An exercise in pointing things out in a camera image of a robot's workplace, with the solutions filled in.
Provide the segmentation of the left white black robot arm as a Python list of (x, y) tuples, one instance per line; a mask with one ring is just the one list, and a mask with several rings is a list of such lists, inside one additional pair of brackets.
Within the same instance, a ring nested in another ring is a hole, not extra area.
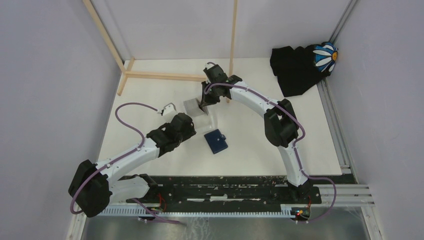
[(127, 152), (112, 160), (96, 163), (81, 162), (68, 189), (72, 197), (70, 211), (78, 205), (87, 217), (100, 214), (110, 203), (131, 198), (149, 204), (156, 200), (158, 191), (141, 176), (122, 178), (133, 169), (172, 152), (196, 134), (193, 119), (187, 114), (177, 113), (171, 122), (152, 130), (146, 138)]

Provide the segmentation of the silver credit card stack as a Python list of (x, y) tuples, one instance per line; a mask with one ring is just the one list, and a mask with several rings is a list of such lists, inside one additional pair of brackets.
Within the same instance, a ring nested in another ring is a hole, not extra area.
[(197, 98), (185, 100), (183, 102), (186, 113), (191, 117), (198, 117), (202, 115), (208, 115), (207, 109), (200, 106), (200, 101)]

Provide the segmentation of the clear plastic card box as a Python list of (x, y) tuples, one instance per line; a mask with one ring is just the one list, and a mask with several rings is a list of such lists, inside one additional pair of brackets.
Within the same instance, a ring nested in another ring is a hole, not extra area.
[(203, 110), (197, 109), (190, 117), (198, 134), (206, 134), (217, 128), (216, 115), (209, 106), (204, 107)]

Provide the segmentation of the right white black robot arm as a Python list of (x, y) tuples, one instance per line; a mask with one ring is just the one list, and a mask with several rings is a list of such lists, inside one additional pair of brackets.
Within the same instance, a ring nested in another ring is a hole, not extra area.
[(202, 82), (199, 107), (217, 104), (221, 97), (225, 97), (260, 115), (265, 137), (278, 148), (286, 169), (289, 199), (295, 204), (306, 201), (313, 184), (306, 176), (297, 149), (297, 142), (301, 140), (298, 131), (305, 129), (297, 120), (292, 103), (288, 99), (277, 101), (260, 94), (237, 75), (227, 76), (218, 64), (209, 62), (203, 71), (207, 80)]

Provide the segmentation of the blue leather card holder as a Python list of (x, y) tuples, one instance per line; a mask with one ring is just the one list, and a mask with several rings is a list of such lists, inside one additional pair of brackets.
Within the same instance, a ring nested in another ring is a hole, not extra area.
[(217, 154), (228, 148), (226, 137), (219, 129), (206, 133), (204, 138), (213, 154)]

